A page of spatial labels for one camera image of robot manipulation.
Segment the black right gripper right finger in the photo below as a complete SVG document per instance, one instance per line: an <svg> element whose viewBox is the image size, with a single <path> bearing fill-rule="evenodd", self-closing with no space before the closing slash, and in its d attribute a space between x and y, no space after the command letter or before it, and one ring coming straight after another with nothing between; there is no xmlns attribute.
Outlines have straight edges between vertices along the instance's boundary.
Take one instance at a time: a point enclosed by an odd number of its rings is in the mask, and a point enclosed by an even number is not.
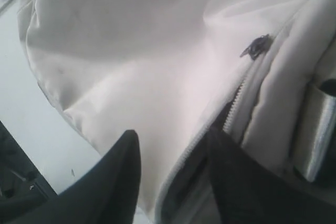
<svg viewBox="0 0 336 224"><path fill-rule="evenodd" d="M206 134L209 179L222 223L335 223L335 206L296 190L227 133Z"/></svg>

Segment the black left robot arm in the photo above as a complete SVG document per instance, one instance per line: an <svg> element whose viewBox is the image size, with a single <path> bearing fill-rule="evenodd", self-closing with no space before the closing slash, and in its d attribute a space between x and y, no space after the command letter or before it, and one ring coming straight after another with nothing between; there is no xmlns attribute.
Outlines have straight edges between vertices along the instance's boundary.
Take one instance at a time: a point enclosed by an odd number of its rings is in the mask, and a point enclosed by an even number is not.
<svg viewBox="0 0 336 224"><path fill-rule="evenodd" d="M22 196L49 200L56 197L57 193L1 124L1 200Z"/></svg>

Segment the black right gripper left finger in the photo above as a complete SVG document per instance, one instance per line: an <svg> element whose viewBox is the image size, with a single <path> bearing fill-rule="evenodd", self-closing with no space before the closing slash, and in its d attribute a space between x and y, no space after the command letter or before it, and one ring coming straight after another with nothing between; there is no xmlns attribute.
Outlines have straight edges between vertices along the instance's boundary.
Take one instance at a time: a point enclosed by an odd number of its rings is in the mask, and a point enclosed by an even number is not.
<svg viewBox="0 0 336 224"><path fill-rule="evenodd" d="M13 223L133 223L140 181L139 137L126 130L75 184Z"/></svg>

